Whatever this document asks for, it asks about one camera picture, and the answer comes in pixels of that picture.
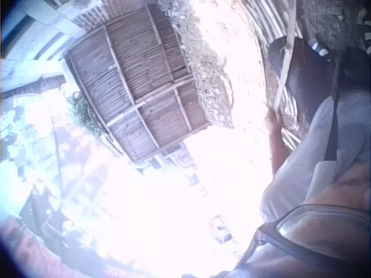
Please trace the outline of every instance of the glasses frame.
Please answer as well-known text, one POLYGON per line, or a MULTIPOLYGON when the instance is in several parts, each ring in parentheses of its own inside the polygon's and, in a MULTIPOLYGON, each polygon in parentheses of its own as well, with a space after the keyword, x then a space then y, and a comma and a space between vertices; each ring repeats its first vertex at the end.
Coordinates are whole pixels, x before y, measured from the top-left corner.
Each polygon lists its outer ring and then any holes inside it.
POLYGON ((305 262, 310 265, 314 265, 316 267, 331 270, 332 272, 338 273, 340 276, 347 276, 347 277, 358 277, 358 275, 364 275, 365 273, 370 273, 370 266, 365 268, 364 266, 361 266, 360 264, 353 263, 350 261, 346 261, 343 259, 333 258, 318 252, 315 252, 313 250, 310 250, 304 246, 301 246, 299 244, 296 244, 292 242, 291 240, 285 238, 283 235, 281 235, 278 232, 277 227, 279 224, 290 214, 292 214, 294 211, 307 208, 311 211, 314 210, 337 210, 342 211, 343 213, 347 214, 360 214, 362 216, 366 216, 368 219, 370 219, 370 213, 365 210, 358 210, 354 208, 348 208, 348 207, 342 207, 342 206, 333 206, 333 205, 322 205, 322 204, 304 204, 301 206, 298 206, 294 208, 293 210, 286 213, 283 217, 280 219, 270 222, 270 223, 264 223, 262 226, 260 226, 257 231, 254 234, 253 240, 247 249, 246 253, 243 255, 241 260, 238 262, 235 269, 243 269, 248 268, 248 263, 246 263, 247 260, 249 260, 254 252, 256 251, 256 248, 260 245, 270 243, 277 249, 283 251, 285 254, 290 255, 299 261, 305 262), (259 239, 261 236, 260 234, 263 233, 265 238, 264 240, 259 239))

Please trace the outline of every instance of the glasses lens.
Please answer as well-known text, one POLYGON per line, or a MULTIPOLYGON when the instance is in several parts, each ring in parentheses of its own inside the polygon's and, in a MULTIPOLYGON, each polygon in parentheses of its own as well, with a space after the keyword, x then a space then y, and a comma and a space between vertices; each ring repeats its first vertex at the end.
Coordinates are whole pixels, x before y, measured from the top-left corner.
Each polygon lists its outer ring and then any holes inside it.
POLYGON ((333 258, 369 258, 369 214, 341 207, 303 206, 277 225, 277 232, 307 249, 333 258))

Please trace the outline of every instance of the eyeglasses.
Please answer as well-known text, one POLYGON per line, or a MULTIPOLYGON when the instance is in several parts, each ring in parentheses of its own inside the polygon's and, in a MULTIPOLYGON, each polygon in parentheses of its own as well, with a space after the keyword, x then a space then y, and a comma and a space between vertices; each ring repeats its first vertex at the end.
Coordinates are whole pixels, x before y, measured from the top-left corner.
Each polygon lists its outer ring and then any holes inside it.
POLYGON ((340 276, 358 277, 358 274, 369 273, 369 267, 360 263, 365 261, 369 264, 369 236, 368 211, 306 204, 275 222, 259 227, 235 269, 248 269, 260 247, 268 243, 276 249, 276 255, 289 255, 340 276))

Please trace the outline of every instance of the hand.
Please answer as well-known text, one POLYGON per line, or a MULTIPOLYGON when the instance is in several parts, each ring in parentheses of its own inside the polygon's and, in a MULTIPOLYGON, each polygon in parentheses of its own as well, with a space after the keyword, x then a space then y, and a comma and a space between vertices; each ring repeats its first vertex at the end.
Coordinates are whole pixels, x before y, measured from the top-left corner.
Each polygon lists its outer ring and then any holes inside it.
POLYGON ((269 108, 264 123, 269 134, 281 132, 282 128, 285 126, 283 124, 281 112, 275 112, 272 108, 269 108))

